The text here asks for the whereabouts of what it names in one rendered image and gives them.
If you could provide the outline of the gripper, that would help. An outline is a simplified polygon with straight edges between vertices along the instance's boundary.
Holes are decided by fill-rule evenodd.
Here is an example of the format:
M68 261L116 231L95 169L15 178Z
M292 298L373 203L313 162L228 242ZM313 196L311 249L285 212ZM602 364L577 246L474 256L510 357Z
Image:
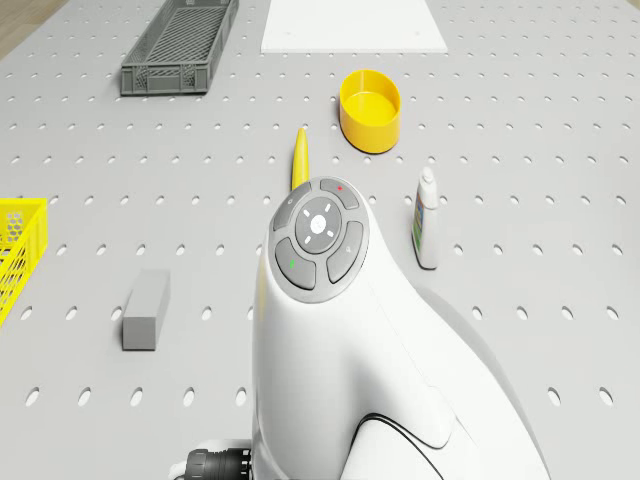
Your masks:
M207 440L170 467L168 480L254 480L251 453L249 439Z

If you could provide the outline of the small white bottle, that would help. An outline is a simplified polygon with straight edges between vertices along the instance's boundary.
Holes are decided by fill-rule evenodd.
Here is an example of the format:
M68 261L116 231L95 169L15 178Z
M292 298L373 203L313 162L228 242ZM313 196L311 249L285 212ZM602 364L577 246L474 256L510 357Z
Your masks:
M419 265L426 270L438 267L438 208L437 183L430 167L420 173L415 197L412 240Z

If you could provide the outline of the grey cube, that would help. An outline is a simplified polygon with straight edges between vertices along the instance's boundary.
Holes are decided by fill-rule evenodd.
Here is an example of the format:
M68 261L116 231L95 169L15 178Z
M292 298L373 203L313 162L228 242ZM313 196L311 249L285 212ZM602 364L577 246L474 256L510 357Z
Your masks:
M122 321L124 350L155 350L171 294L166 269L142 270L136 278Z

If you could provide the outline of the yellow basket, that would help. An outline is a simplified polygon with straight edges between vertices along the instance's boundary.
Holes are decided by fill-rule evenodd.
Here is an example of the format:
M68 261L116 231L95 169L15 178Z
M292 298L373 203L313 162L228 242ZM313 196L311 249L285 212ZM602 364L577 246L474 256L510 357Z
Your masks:
M0 198L0 327L47 245L47 200Z

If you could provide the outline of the banana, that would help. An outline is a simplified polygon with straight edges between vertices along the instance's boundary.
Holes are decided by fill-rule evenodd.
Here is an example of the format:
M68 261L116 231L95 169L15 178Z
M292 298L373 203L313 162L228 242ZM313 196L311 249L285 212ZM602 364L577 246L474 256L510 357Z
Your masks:
M310 179L309 150L306 130L299 128L296 136L294 155L292 161L291 190Z

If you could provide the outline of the yellow bowl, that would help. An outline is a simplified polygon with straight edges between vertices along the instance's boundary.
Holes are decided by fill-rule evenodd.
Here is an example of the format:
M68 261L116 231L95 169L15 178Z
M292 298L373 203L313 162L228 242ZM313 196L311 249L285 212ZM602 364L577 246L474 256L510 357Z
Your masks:
M350 73L339 91L343 135L366 153L390 150L400 136L401 105L397 86L383 73L369 69Z

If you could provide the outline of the dark grey basket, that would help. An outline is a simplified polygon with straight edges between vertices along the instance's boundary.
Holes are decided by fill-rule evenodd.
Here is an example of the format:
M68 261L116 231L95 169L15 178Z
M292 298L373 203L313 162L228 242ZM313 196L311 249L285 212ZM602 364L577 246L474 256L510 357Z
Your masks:
M239 0L165 0L121 65L123 96L207 93Z

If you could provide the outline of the white board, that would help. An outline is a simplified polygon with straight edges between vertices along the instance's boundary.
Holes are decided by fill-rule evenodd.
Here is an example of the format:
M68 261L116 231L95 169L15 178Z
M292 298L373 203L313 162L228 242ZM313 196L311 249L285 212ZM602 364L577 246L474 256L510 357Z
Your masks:
M445 53L426 0L271 0L263 53Z

